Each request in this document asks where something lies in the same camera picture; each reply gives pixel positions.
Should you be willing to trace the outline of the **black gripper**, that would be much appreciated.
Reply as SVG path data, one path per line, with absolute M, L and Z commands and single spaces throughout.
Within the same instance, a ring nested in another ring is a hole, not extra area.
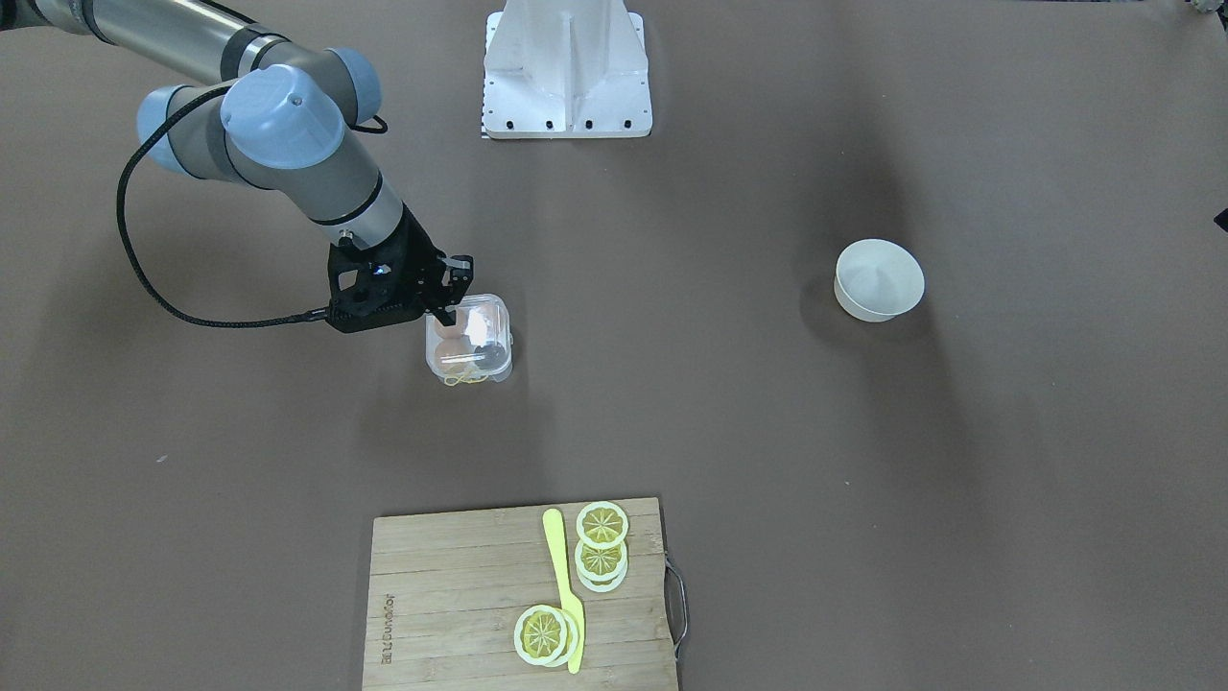
M 473 255 L 448 255 L 430 239 L 409 207 L 391 238 L 376 249 L 368 279 L 368 315 L 381 320 L 416 320 L 431 314 L 456 322 L 457 307 L 475 276 Z

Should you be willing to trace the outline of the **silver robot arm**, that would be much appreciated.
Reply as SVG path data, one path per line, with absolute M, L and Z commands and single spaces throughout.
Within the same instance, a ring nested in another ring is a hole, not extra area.
M 474 279 L 470 255 L 430 239 L 373 161 L 360 133 L 383 133 L 378 75 L 360 52 L 295 44 L 215 1 L 5 1 L 2 29 L 93 36 L 189 76 L 138 109 L 139 149 L 120 172 L 115 225 L 139 284 L 182 322 L 219 329 L 325 322 L 339 333 L 433 315 L 453 326 Z M 329 299 L 321 309 L 259 322 L 219 322 L 176 309 L 154 288 L 126 223 L 144 160 L 192 179 L 279 191 L 329 242 Z

